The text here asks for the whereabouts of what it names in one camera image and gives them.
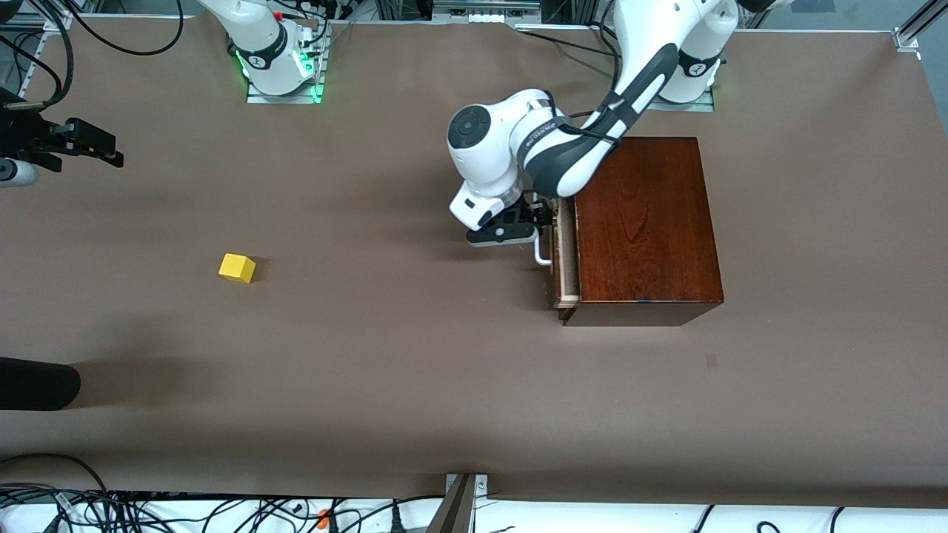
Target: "table surface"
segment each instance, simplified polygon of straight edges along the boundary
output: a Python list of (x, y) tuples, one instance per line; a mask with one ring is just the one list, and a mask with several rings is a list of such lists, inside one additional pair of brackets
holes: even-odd
[[(174, 24), (96, 21), (139, 49)], [(466, 245), (444, 135), (527, 86), (593, 107), (608, 58), (356, 25), (323, 104), (245, 105), (208, 16), (151, 58), (70, 34), (47, 117), (116, 134), (126, 167), (0, 195), (0, 350), (85, 387), (0, 414), (2, 451), (72, 452), (114, 488), (396, 495), (477, 470), (511, 498), (948, 497), (948, 142), (889, 35), (739, 33), (715, 113), (647, 114), (634, 135), (699, 140), (726, 301), (564, 328), (528, 249)], [(62, 71), (56, 40), (44, 58)], [(221, 279), (225, 252), (258, 281)]]

